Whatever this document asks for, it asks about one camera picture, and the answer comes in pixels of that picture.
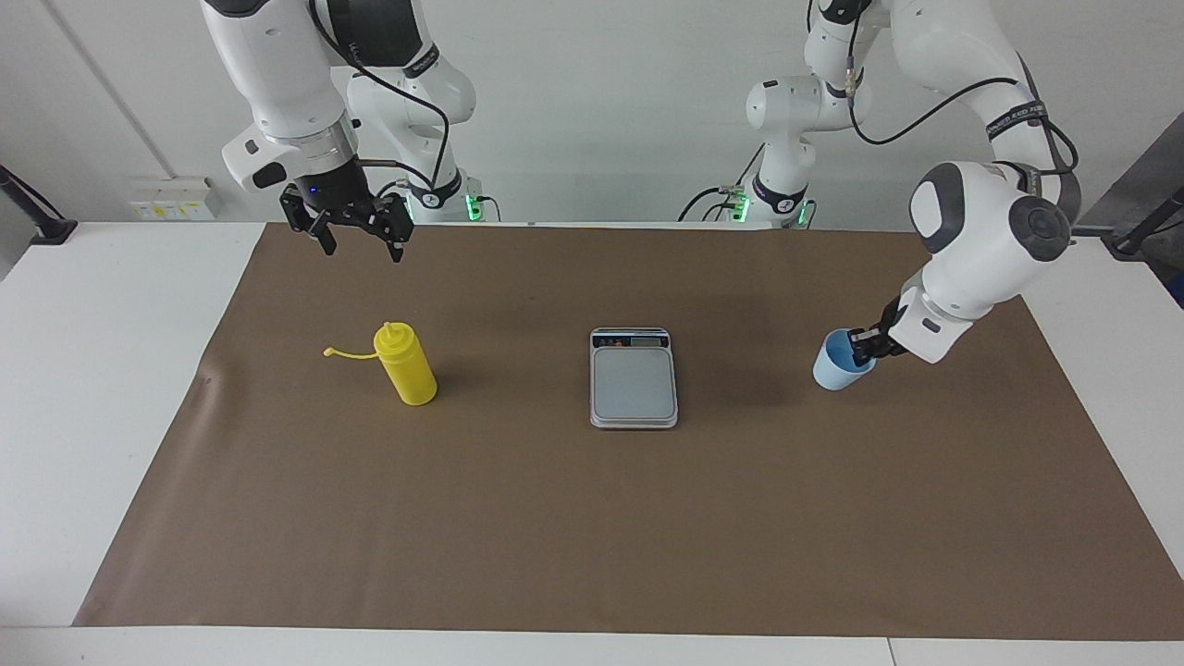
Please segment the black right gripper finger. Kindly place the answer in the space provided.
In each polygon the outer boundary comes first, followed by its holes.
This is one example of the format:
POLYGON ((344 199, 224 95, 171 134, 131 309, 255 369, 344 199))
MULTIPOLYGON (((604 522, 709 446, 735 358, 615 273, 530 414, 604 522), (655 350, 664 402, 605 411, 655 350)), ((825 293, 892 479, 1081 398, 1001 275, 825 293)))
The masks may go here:
POLYGON ((337 241, 329 228, 330 216, 326 212, 313 214, 300 193, 300 187, 295 184, 288 184, 279 194, 279 207, 292 232, 303 233, 308 239, 316 241, 326 256, 337 252, 337 241))
POLYGON ((382 241, 388 249, 390 261, 403 260, 403 246, 414 232, 414 222, 408 212, 407 203, 398 193, 373 199, 373 212, 369 214, 369 233, 382 241))

